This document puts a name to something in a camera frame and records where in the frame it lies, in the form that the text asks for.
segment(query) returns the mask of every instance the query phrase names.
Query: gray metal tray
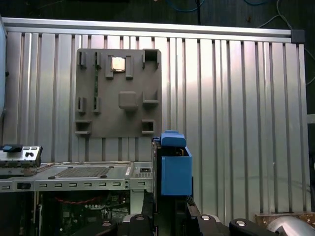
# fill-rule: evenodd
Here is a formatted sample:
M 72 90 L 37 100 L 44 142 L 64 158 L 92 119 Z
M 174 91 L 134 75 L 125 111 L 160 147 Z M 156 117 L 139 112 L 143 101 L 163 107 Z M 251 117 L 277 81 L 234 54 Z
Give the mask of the gray metal tray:
M 143 173 L 140 173 L 141 168 L 151 170 L 151 163 L 86 162 L 44 164 L 38 170 L 38 174 L 32 177 L 0 179 L 0 193 L 83 190 L 147 190 L 152 192 L 151 173 L 143 175 Z M 30 184 L 30 188 L 19 188 L 18 184 L 21 183 Z

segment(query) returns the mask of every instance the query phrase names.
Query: metal grille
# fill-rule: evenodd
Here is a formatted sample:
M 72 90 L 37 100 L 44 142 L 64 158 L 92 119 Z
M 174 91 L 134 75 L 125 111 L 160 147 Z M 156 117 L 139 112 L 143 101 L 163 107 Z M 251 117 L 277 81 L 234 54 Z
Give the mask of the metal grille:
M 108 173 L 108 167 L 79 167 L 66 169 L 57 174 L 60 178 L 99 177 Z
M 136 178 L 151 178 L 151 173 L 139 173 L 136 174 Z

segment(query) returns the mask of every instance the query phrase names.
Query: red wire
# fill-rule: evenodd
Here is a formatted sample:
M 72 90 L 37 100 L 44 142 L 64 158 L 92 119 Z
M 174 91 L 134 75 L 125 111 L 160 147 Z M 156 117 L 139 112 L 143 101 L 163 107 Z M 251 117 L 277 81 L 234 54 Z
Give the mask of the red wire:
M 100 197 L 95 197 L 95 198 L 88 199 L 88 200 L 85 200 L 85 201 L 70 202 L 70 201 L 66 201 L 66 200 L 63 200 L 63 199 L 60 199 L 60 198 L 55 197 L 55 199 L 56 199 L 58 202 L 60 202 L 60 203 L 65 203 L 65 204 L 84 204 L 84 203 L 90 203 L 90 202 L 95 201 L 95 200 L 98 199 L 98 198 L 100 198 Z

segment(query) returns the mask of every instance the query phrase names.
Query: circuit board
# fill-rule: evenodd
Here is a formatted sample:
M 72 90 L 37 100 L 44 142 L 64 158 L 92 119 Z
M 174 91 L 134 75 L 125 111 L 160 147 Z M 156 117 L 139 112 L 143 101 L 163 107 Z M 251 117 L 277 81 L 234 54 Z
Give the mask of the circuit board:
M 74 191 L 42 197 L 45 236 L 70 236 L 103 219 L 121 222 L 130 213 L 129 191 Z

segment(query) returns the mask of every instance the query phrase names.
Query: gray mounting plate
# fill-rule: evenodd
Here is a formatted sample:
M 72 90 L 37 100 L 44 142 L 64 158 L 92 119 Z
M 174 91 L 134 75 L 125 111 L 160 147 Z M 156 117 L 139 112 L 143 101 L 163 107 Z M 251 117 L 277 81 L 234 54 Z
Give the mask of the gray mounting plate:
M 157 136 L 162 130 L 161 52 L 79 49 L 77 135 Z

